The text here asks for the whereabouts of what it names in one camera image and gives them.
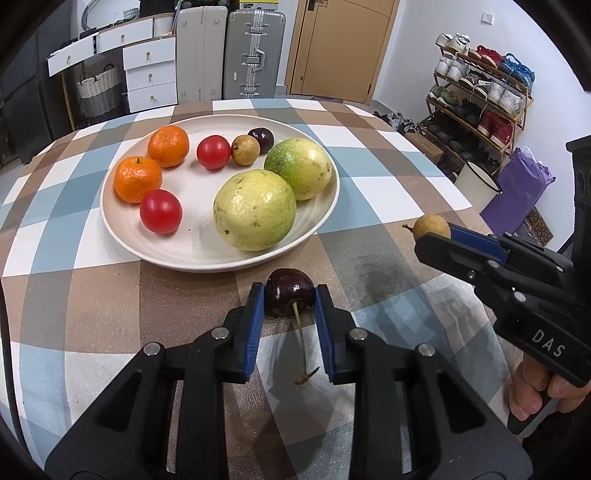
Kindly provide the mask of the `right hand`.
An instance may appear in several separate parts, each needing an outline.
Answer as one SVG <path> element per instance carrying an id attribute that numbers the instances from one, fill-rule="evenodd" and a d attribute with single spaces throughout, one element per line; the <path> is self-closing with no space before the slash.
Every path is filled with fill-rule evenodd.
<path id="1" fill-rule="evenodd" d="M 520 421 L 538 413 L 542 408 L 543 391 L 550 398 L 559 400 L 557 411 L 569 413 L 585 400 L 590 384 L 577 388 L 560 375 L 551 375 L 537 360 L 524 354 L 509 391 L 511 413 Z"/>

